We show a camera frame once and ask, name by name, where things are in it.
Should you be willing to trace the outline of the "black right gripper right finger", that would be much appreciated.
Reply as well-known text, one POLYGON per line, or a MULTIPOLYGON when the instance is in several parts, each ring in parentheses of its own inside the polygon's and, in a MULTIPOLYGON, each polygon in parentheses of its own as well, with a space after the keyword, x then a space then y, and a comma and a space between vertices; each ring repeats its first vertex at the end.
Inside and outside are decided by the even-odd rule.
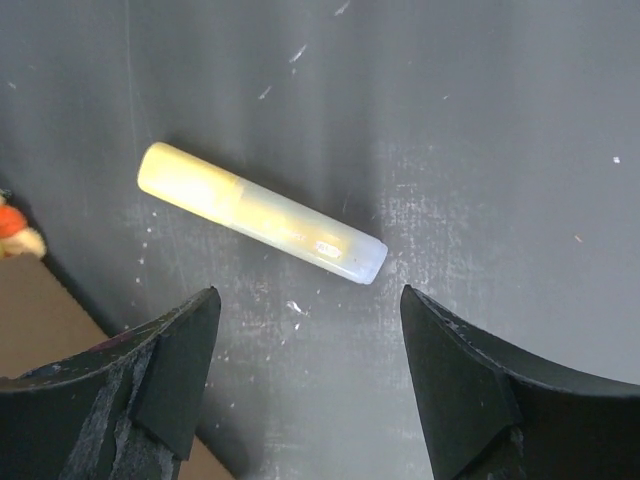
POLYGON ((534 355, 410 285, 400 312, 435 478, 638 478, 638 386, 534 355))

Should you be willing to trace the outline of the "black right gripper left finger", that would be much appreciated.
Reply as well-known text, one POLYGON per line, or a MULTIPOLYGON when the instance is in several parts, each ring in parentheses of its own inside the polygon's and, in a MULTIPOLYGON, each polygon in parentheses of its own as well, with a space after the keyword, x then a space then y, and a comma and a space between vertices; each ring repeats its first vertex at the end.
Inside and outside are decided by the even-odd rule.
POLYGON ((177 478, 220 313, 208 287, 88 350, 2 379, 2 478, 177 478))

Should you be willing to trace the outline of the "brown cardboard box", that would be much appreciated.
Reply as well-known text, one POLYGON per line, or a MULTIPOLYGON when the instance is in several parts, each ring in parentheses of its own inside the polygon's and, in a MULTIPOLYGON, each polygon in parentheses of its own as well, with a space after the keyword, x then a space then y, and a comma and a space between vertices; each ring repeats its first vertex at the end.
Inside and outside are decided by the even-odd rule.
MULTIPOLYGON (((79 354, 108 337, 36 258, 1 264, 1 381, 79 354)), ((225 479, 227 469, 197 438, 175 479, 225 479)))

